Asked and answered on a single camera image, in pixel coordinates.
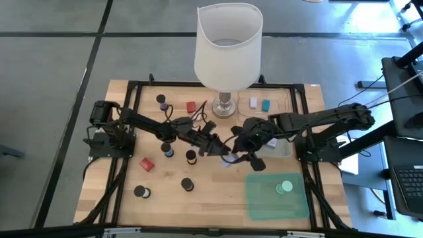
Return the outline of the black hourglass purple sand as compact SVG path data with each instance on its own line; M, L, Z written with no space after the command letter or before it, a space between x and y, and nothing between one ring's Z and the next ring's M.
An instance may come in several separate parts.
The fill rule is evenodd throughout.
M160 104L160 109L162 111L166 111L169 108L169 104L166 102L166 97L165 95L157 95L156 97L156 101Z

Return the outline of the table lamp white shade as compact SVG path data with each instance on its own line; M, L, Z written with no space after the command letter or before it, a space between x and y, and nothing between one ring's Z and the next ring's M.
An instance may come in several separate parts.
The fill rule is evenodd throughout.
M237 108L231 94L260 76L263 15L249 3L218 3L198 8L197 17L194 72L218 92L212 112L228 118Z

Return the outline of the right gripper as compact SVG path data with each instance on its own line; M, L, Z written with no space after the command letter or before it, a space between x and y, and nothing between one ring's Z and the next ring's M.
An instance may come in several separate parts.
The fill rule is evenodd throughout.
M233 126L234 141L231 156L233 163L250 161L254 171L263 171L266 168L264 161L257 157L255 152L268 143L274 134L274 124L261 118L248 118L242 126Z

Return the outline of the mint green hourglass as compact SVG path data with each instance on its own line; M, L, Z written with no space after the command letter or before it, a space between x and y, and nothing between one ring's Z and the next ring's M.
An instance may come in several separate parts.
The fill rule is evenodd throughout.
M293 185L289 180L285 180L277 184L275 190L278 194L285 194L293 190Z

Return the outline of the white box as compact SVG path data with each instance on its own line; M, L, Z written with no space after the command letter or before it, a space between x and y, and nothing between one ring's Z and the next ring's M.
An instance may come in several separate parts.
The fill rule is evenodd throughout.
M349 139L347 136L338 136L337 142L344 142L342 146L349 144ZM341 162L338 162L338 167L342 172L349 173L351 175L358 175L359 174L359 162L358 162L358 154L351 155L343 160Z

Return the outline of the black laptop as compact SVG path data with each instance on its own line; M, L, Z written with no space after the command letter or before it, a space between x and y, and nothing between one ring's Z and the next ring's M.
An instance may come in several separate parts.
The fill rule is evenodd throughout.
M397 211L423 220L423 142L386 136L384 144Z

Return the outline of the small clear container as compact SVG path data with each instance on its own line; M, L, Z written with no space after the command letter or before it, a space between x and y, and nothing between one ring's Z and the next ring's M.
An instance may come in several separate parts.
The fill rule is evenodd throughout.
M287 139L278 139L276 148L272 148L264 144L256 154L259 157L273 157L281 159L292 155L292 144Z

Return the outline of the black aluminium table frame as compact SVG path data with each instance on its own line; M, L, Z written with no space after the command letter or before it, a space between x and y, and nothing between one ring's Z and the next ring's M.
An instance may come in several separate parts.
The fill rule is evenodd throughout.
M205 100L210 108L217 93L195 82L140 81L142 85L138 112L154 120L164 120L156 96L163 94L174 106L174 117L186 116L186 102L195 101L199 107ZM282 84L267 83L266 87L254 84L250 89L282 89ZM303 112L307 102L309 112L323 110L323 94L320 85L288 84L292 110ZM283 229L310 231L310 217L305 219L271 219L253 221L248 216L245 195L245 177L249 174L300 173L295 148L290 157L275 159L263 157L266 169L254 172L249 163L223 167L219 157L199 158L195 165L186 162L185 152L189 144L177 140L172 143L175 155L166 158L160 150L161 142L147 132L135 129L137 140L134 155L128 163L117 225L120 227L192 227L228 229ZM139 162L150 159L155 166L146 172ZM88 169L80 193L74 222L85 219L104 194L111 159L101 158ZM321 181L326 200L340 219L352 227L340 171L331 163L319 163ZM184 177L194 183L192 192L180 185ZM151 189L152 195L138 198L134 188L142 184Z

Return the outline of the grey chair leg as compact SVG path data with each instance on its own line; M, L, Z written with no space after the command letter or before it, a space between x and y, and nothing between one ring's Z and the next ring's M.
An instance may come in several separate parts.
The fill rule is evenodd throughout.
M0 144L0 158L7 155L10 155L12 157L23 158L24 152Z

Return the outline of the black side stand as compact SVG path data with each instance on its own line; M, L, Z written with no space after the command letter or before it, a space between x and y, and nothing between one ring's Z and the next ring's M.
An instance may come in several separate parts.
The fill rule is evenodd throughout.
M423 140L423 129L405 128L406 121L423 112L423 41L402 57L383 58L383 76L388 90L388 103L393 119L354 140L340 149L343 157L349 157L383 141L386 136Z

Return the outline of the clear plastic tray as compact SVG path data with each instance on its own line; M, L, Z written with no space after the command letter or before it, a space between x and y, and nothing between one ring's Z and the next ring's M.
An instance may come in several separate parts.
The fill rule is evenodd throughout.
M256 97L258 99L258 105L256 109L250 108L250 97ZM268 112L262 111L262 101L264 99L270 101L270 110ZM241 124L247 118L251 117L267 120L268 116L271 114L293 112L291 97L287 89L246 89L244 91L238 92L236 102L236 116L239 123Z

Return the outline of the green translucent tray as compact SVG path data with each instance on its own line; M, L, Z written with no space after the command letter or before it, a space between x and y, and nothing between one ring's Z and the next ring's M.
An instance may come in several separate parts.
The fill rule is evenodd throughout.
M293 190L278 194L275 187L285 180L292 183ZM245 194L248 215L254 221L309 217L303 176L299 173L247 175Z

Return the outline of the grey floor bar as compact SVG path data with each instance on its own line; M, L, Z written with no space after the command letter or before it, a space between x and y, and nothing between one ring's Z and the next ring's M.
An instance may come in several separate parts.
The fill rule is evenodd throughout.
M360 89L386 89L384 81L358 81L357 86Z

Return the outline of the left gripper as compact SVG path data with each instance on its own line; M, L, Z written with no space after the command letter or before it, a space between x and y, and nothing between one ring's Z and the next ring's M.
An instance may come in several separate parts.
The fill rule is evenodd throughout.
M191 145L200 145L198 154L200 157L214 155L228 155L231 149L226 146L217 134L212 130L216 124L209 120L200 129L193 129L193 121L189 117L180 118L180 140Z

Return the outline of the black hourglass white sand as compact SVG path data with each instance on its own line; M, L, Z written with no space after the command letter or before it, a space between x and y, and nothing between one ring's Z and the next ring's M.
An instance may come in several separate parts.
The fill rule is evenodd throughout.
M144 187L142 185L138 185L134 188L134 195L136 197L148 198L151 195L151 191L147 187Z

